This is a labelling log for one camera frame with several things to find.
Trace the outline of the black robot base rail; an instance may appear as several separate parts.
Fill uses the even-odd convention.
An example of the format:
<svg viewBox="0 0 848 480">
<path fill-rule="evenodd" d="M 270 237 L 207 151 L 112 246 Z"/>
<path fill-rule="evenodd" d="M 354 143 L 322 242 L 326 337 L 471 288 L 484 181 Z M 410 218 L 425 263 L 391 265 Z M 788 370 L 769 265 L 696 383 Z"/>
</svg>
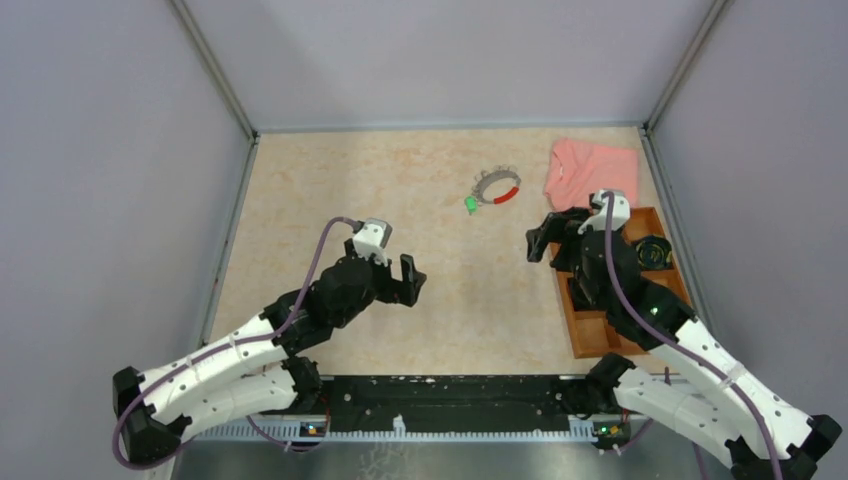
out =
<svg viewBox="0 0 848 480">
<path fill-rule="evenodd" d="M 634 416 L 598 383 L 568 375 L 339 375 L 324 378 L 306 405 L 265 414 L 326 419 L 332 433 L 387 432 L 400 418 L 427 434 L 555 432 Z"/>
</svg>

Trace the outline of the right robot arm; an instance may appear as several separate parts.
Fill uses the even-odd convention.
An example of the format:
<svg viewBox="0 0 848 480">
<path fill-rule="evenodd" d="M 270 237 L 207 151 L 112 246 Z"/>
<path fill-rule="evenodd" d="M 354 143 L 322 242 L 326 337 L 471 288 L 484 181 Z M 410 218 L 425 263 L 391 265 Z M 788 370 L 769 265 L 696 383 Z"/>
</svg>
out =
<svg viewBox="0 0 848 480">
<path fill-rule="evenodd" d="M 696 388 L 685 394 L 621 355 L 602 357 L 586 385 L 600 412 L 641 413 L 708 452 L 736 479 L 810 479 L 842 433 L 826 414 L 784 401 L 726 350 L 696 312 L 641 270 L 619 221 L 592 223 L 585 208 L 550 213 L 527 231 L 527 259 L 569 272 L 585 301 L 615 331 Z"/>
</svg>

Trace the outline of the metal keyring with red handle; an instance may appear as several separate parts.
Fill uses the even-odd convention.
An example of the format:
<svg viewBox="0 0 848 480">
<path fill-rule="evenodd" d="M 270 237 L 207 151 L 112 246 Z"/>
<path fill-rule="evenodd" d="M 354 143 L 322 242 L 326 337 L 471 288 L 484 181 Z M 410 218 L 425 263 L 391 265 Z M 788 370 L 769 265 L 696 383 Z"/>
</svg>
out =
<svg viewBox="0 0 848 480">
<path fill-rule="evenodd" d="M 496 165 L 474 176 L 471 197 L 480 206 L 501 205 L 518 195 L 522 179 L 514 165 Z"/>
</svg>

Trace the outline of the green key tag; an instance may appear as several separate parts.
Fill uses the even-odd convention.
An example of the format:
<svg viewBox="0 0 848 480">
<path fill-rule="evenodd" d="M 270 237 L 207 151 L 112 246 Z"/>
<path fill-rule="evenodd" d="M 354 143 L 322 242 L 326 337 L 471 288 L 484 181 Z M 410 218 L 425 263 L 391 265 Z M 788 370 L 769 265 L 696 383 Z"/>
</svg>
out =
<svg viewBox="0 0 848 480">
<path fill-rule="evenodd" d="M 475 214 L 479 209 L 479 204 L 474 196 L 467 196 L 464 199 L 464 205 L 469 215 Z"/>
</svg>

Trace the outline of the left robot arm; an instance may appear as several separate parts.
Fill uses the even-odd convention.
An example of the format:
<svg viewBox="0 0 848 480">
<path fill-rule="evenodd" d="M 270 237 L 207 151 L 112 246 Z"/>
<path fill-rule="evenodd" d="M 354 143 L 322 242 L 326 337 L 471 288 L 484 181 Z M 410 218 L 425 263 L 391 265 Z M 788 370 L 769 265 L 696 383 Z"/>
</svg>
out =
<svg viewBox="0 0 848 480">
<path fill-rule="evenodd" d="M 132 470 L 157 467 L 199 433 L 266 411 L 314 410 L 323 382 L 302 351 L 328 341 L 373 302 L 414 306 L 427 281 L 412 256 L 390 261 L 345 254 L 304 285 L 281 295 L 221 340 L 161 367 L 126 367 L 113 375 L 116 426 L 112 452 Z"/>
</svg>

